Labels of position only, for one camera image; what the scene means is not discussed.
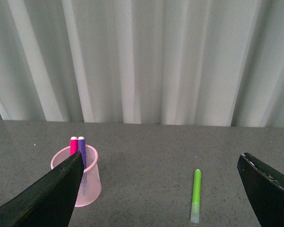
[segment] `table surface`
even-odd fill
[[[71,136],[99,153],[101,195],[75,208],[76,226],[185,226],[202,171],[200,227],[260,226],[237,162],[248,152],[284,174],[284,129],[0,121],[0,206],[50,171]]]

